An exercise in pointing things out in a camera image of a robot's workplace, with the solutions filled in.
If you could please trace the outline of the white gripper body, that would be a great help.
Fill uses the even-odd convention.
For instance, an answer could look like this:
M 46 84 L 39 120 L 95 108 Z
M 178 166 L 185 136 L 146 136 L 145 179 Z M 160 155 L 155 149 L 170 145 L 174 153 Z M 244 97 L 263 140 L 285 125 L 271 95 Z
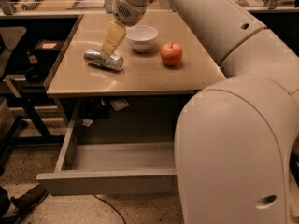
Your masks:
M 147 6 L 146 0 L 113 0 L 112 13 L 115 19 L 131 27 L 141 21 Z

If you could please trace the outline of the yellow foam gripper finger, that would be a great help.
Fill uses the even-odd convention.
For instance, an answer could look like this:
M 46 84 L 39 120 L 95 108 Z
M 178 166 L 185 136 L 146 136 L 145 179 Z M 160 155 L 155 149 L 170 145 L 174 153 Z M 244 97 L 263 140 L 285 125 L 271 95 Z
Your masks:
M 119 20 L 112 20 L 102 43 L 102 51 L 106 56 L 112 55 L 126 35 L 125 25 Z

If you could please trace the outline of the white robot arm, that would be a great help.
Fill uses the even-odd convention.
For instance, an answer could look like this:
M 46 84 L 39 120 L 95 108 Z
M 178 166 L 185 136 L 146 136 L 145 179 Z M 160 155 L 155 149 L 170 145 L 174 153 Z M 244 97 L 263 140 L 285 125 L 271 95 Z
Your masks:
M 296 54 L 232 0 L 168 1 L 226 77 L 195 94 L 178 118 L 184 224 L 289 224 L 289 161 L 299 136 Z M 105 53 L 148 2 L 113 0 Z

